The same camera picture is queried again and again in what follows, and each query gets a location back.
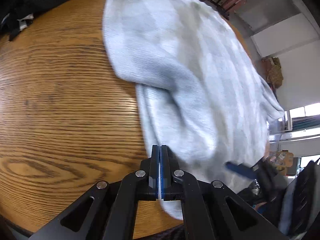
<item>cardboard box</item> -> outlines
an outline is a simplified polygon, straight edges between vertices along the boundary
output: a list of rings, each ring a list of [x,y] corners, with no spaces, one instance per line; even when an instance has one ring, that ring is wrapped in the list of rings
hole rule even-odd
[[[289,151],[270,152],[269,161],[276,167],[291,167],[293,165],[293,153]]]
[[[287,175],[288,168],[285,166],[278,166],[276,167],[276,170],[283,176]]]

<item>towel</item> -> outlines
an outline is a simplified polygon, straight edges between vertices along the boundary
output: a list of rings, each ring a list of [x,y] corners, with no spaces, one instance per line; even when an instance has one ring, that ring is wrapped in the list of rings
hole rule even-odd
[[[136,83],[148,155],[167,145],[197,179],[247,187],[224,163],[261,159],[266,121],[283,109],[218,12],[198,0],[107,0],[102,25],[116,75]],[[179,202],[161,205],[182,219]]]

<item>window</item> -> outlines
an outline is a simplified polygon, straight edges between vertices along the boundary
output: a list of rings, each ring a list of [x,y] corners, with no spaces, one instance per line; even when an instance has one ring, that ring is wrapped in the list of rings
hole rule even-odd
[[[312,116],[312,115],[318,115],[318,114],[320,114],[320,103],[315,103],[312,105],[290,110],[291,118]]]
[[[306,156],[306,157],[301,157],[301,164],[300,164],[300,167],[301,168],[304,168],[305,166],[308,165],[308,163],[310,161],[316,161],[317,159],[320,158],[320,155],[313,155],[313,156]]]

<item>wooden table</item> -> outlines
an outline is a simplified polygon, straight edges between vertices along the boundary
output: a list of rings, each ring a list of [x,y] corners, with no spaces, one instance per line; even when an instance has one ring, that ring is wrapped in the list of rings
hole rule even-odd
[[[0,39],[0,214],[31,232],[147,157],[134,84],[102,42],[104,4],[70,0]],[[140,202],[134,238],[180,223]]]

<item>wood grain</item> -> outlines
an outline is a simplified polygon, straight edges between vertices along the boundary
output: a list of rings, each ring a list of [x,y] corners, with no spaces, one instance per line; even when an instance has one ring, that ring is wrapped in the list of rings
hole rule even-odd
[[[146,158],[133,83],[102,42],[105,0],[70,0],[0,39],[0,214],[35,232]],[[181,223],[141,202],[134,238]]]

